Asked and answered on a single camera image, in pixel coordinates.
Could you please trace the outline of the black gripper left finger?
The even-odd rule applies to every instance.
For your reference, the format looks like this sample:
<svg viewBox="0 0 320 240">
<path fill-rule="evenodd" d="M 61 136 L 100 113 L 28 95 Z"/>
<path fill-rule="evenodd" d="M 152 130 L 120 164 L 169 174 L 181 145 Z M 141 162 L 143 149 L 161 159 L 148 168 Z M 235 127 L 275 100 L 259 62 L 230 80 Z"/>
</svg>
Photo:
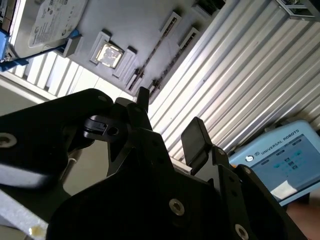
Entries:
<svg viewBox="0 0 320 240">
<path fill-rule="evenodd" d="M 122 105 L 87 89 L 0 118 L 2 191 L 55 189 L 68 156 L 94 141 L 107 143 L 112 170 L 90 192 L 173 192 L 175 169 L 160 134 L 148 118 L 149 90 Z"/>
</svg>

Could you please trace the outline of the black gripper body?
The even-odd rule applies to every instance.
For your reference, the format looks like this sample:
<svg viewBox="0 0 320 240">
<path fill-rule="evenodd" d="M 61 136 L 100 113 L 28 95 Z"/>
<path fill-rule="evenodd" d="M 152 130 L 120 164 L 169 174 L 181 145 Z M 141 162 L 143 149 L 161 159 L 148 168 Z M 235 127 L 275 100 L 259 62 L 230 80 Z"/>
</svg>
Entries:
<svg viewBox="0 0 320 240">
<path fill-rule="evenodd" d="M 169 159 L 133 161 L 66 200 L 49 240 L 210 240 L 221 227 L 213 182 L 175 170 Z"/>
</svg>

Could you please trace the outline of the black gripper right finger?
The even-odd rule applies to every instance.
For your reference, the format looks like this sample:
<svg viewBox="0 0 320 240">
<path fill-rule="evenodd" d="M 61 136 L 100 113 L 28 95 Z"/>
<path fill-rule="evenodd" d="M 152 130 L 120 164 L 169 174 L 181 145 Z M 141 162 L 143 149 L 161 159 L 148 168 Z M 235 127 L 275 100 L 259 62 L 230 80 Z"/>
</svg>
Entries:
<svg viewBox="0 0 320 240">
<path fill-rule="evenodd" d="M 211 175 L 205 178 L 210 187 L 203 208 L 206 240 L 306 239 L 250 167 L 230 165 L 200 118 L 191 120 L 181 141 L 192 176 L 199 178 L 205 164 L 211 166 Z"/>
</svg>

